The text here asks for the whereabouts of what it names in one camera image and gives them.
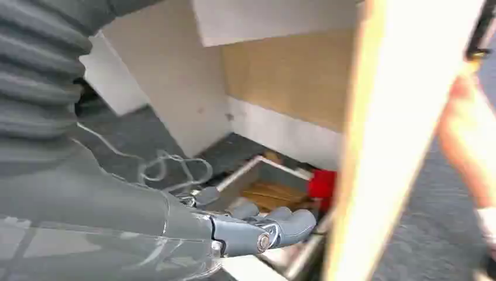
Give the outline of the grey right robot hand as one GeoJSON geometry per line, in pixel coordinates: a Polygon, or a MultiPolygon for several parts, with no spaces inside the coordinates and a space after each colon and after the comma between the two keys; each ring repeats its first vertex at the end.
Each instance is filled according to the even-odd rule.
{"type": "Polygon", "coordinates": [[[315,224],[308,210],[189,207],[106,173],[71,139],[1,139],[2,280],[199,280],[315,224]]]}

